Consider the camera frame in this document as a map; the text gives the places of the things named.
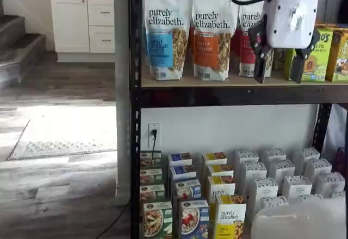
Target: metal shelving unit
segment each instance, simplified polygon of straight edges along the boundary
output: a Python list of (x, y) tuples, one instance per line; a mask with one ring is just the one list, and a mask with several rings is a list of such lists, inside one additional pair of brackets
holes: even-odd
[(131, 152), (131, 238), (139, 238), (140, 124), (142, 108), (191, 106), (320, 104), (313, 146), (321, 151), (333, 103), (348, 108), (348, 84), (302, 83), (284, 80), (275, 73), (265, 84), (231, 76), (226, 82), (202, 82), (190, 76), (180, 81), (156, 81), (141, 66), (142, 0), (129, 0), (130, 8), (130, 152)]

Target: staircase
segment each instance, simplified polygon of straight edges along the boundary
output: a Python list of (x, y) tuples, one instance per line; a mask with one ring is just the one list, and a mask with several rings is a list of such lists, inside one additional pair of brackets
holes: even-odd
[(0, 0), (0, 88), (20, 83), (45, 50), (45, 37), (27, 34), (24, 18), (4, 15)]

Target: rug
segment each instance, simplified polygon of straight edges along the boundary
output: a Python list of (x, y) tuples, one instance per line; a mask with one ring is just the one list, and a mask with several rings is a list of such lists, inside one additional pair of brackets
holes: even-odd
[(8, 160), (115, 150), (116, 108), (48, 108), (30, 119)]

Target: wooden floor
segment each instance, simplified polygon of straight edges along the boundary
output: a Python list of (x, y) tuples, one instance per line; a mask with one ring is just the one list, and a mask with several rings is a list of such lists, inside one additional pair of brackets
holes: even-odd
[[(0, 239), (93, 239), (120, 213), (116, 152), (6, 161), (40, 106), (114, 106), (114, 75), (113, 64), (57, 64), (48, 53), (0, 90)], [(127, 209), (102, 238), (129, 230)]]

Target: granola bag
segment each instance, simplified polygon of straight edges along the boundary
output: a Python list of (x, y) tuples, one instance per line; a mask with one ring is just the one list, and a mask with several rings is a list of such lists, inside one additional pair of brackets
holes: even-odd
[(228, 78), (231, 38), (239, 7), (231, 0), (193, 0), (194, 74), (202, 80)]
[(144, 18), (150, 72), (156, 80), (183, 75), (192, 0), (145, 0)]

